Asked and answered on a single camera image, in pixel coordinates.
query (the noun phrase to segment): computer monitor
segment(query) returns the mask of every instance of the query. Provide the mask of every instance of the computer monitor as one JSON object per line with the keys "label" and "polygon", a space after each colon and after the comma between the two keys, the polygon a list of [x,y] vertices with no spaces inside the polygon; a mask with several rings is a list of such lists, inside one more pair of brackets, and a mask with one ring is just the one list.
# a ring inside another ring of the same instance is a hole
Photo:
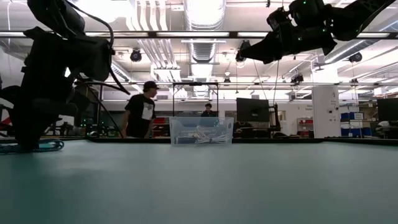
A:
{"label": "computer monitor", "polygon": [[398,121],[398,98],[377,100],[379,121]]}
{"label": "computer monitor", "polygon": [[268,100],[237,98],[236,113],[238,121],[269,122],[269,102]]}

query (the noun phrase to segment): desk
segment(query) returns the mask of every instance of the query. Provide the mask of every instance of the desk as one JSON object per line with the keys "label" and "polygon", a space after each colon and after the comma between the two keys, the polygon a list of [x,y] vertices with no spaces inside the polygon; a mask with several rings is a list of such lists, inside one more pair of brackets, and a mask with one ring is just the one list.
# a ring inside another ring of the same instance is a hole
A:
{"label": "desk", "polygon": [[397,161],[396,146],[337,142],[66,141],[0,155],[0,223],[396,223]]}

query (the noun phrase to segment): ceiling duct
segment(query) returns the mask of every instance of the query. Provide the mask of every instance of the ceiling duct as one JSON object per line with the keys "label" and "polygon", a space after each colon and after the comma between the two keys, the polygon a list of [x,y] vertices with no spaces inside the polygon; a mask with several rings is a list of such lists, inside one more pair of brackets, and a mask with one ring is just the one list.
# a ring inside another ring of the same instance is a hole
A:
{"label": "ceiling duct", "polygon": [[[216,31],[223,26],[226,0],[184,0],[186,30]],[[216,44],[189,44],[192,76],[210,78],[215,60]],[[205,96],[203,86],[194,88],[195,96]]]}
{"label": "ceiling duct", "polygon": [[[374,26],[369,32],[397,32],[398,31],[398,13]],[[346,59],[360,50],[373,45],[380,40],[352,40],[346,45],[332,51],[325,56],[325,63],[335,63]]]}

